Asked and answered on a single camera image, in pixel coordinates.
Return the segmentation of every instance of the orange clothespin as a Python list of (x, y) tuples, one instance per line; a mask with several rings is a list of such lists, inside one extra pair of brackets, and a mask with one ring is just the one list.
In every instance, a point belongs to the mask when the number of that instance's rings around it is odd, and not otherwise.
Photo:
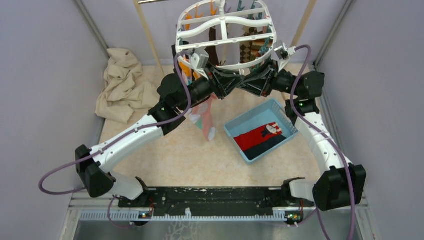
[[(185, 13), (185, 20), (190, 20), (192, 18), (193, 17), (188, 12)], [(190, 29), (190, 24), (186, 24), (185, 25), (185, 30), (189, 30), (189, 29)]]
[(200, 75), (200, 74), (199, 74), (198, 72), (196, 72), (196, 71), (194, 72), (194, 74), (193, 74), (193, 75), (194, 75), (194, 79), (195, 79), (195, 80), (199, 79), (199, 78), (202, 76), (202, 75)]
[(192, 77), (192, 70), (188, 67), (188, 66), (186, 66), (182, 61), (180, 61), (179, 63), (179, 66), (181, 67), (181, 69), (182, 69), (182, 72), (187, 76), (187, 77), (189, 77), (189, 78), (191, 78)]
[(197, 19), (203, 17), (203, 13), (204, 13), (204, 12), (202, 12), (200, 15), (198, 15), (198, 10), (199, 10), (199, 5), (196, 5), (196, 14), (195, 14), (194, 17), (197, 18)]
[(214, 2), (210, 0), (210, 15), (215, 16), (217, 14), (218, 7), (214, 10)]

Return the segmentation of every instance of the red cloth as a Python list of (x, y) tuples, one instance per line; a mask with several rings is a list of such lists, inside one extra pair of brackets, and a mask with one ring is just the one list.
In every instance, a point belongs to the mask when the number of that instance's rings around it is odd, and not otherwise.
[[(275, 129), (276, 132), (272, 133), (268, 130), (268, 128)], [(277, 123), (271, 122), (250, 132), (241, 134), (240, 136), (235, 137), (234, 140), (240, 146), (242, 151), (246, 151), (251, 147), (259, 145), (272, 137), (281, 135), (282, 133), (283, 131), (280, 127), (278, 127)]]

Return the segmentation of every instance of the blue tray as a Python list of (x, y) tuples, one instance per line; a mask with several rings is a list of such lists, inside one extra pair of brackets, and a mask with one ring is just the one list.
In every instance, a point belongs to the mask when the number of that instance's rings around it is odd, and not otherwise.
[[(278, 145), (274, 146), (268, 151), (262, 153), (258, 157), (249, 160), (244, 152), (240, 149), (234, 138), (259, 128), (260, 126), (273, 122), (278, 123), (278, 126), (282, 129), (282, 135), (287, 139), (280, 142)], [(283, 113), (283, 106), (274, 98), (271, 98), (261, 105), (256, 106), (252, 110), (245, 112), (235, 119), (227, 122), (224, 125), (224, 130), (230, 138), (230, 141), (234, 144), (235, 148), (238, 150), (247, 164), (252, 164), (253, 162), (265, 157), (276, 148), (293, 139), (298, 133), (298, 130), (293, 126), (292, 122), (285, 117)]]

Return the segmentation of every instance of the teal clothespin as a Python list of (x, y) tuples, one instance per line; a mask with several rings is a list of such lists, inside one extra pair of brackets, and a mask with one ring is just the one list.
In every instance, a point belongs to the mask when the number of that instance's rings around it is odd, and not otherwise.
[[(263, 44), (263, 46), (262, 46), (262, 47), (260, 47), (260, 49), (259, 49), (259, 51), (258, 51), (258, 54), (260, 55), (260, 57), (262, 57), (262, 56), (263, 56), (266, 52), (268, 52), (268, 50), (270, 49), (270, 48), (268, 47), (268, 44), (270, 44), (270, 38), (269, 38), (269, 37), (265, 40), (265, 43)], [(261, 64), (257, 64), (257, 65), (254, 67), (254, 70), (257, 70), (260, 66), (261, 66)]]
[[(256, 6), (255, 6), (256, 1), (257, 0), (253, 0), (252, 6), (250, 7), (250, 9), (255, 9), (256, 8)], [(247, 16), (247, 19), (254, 19), (253, 18), (253, 14), (249, 14), (249, 16)]]
[[(178, 32), (183, 32), (184, 31), (184, 26), (182, 25), (180, 29), (178, 29)], [(183, 39), (181, 37), (178, 38), (179, 40), (179, 44), (183, 45)]]
[(270, 44), (270, 38), (269, 37), (265, 40), (265, 43), (259, 49), (259, 54), (261, 56), (264, 55), (268, 51), (268, 49), (269, 49), (268, 44)]
[(243, 6), (243, 1), (242, 0), (238, 0), (238, 7), (237, 7), (237, 12), (243, 11), (245, 9), (245, 7)]
[(260, 12), (260, 13), (257, 14), (256, 20), (261, 20), (261, 19), (262, 19), (262, 12)]
[(270, 29), (270, 27), (272, 27), (273, 25), (271, 25), (271, 24), (268, 24), (268, 26), (266, 27), (266, 33), (267, 34), (269, 34), (269, 33), (271, 33), (271, 29)]

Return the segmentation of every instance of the lavender wall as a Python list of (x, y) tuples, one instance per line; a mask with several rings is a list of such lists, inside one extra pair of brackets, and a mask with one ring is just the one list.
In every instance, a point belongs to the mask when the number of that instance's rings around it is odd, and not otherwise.
[(356, 1), (319, 70), (382, 239), (423, 239), (424, 1)]
[[(70, 0), (1, 1), (0, 52), (0, 239), (57, 240), (71, 196), (38, 181), (95, 143), (107, 58)], [(45, 186), (77, 178), (69, 168)]]
[[(278, 37), (290, 44), (301, 21), (309, 0), (264, 0), (268, 5), (277, 29)], [(175, 44), (177, 20), (189, 6), (200, 0), (170, 0), (143, 4), (143, 10), (155, 40), (159, 58), (170, 64), (172, 62), (171, 45)], [(227, 0), (231, 11), (237, 10), (238, 0)], [(299, 45), (309, 44), (314, 49), (314, 58), (324, 43), (345, 0), (318, 1), (305, 28)], [(155, 64), (152, 51), (147, 42), (139, 17), (131, 0), (84, 0), (100, 32), (111, 48), (132, 50), (144, 64)], [(251, 1), (244, 0), (243, 5), (250, 8)], [(209, 7), (203, 8), (206, 15)], [(243, 33), (232, 29), (235, 37)], [(233, 47), (228, 53), (230, 62), (238, 61), (238, 50)], [(294, 61), (302, 61), (305, 53), (294, 56)]]

